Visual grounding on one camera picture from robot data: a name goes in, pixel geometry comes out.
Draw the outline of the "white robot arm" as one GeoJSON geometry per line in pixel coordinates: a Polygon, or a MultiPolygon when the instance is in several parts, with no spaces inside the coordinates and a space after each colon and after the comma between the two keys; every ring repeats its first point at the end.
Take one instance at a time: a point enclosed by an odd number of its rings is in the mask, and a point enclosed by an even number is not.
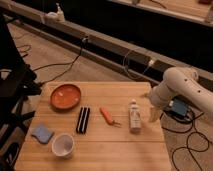
{"type": "Polygon", "coordinates": [[[163,109],[175,96],[182,95],[213,121],[213,92],[197,80],[198,72],[193,68],[170,67],[164,72],[163,80],[149,92],[150,103],[163,109]]]}

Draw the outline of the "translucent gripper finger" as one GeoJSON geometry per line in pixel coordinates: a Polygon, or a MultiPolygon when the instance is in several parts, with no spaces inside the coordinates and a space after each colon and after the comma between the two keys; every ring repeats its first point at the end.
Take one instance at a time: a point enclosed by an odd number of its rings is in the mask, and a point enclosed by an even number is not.
{"type": "Polygon", "coordinates": [[[158,108],[152,107],[150,109],[149,121],[150,122],[156,122],[160,118],[160,115],[161,115],[161,110],[158,109],[158,108]]]}

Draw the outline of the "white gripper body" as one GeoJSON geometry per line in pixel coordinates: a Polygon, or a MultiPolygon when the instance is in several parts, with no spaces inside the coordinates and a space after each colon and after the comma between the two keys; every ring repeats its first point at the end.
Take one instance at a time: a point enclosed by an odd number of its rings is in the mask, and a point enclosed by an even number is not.
{"type": "Polygon", "coordinates": [[[156,108],[164,108],[168,104],[168,101],[163,97],[163,91],[157,87],[154,87],[148,93],[148,98],[150,103],[156,108]]]}

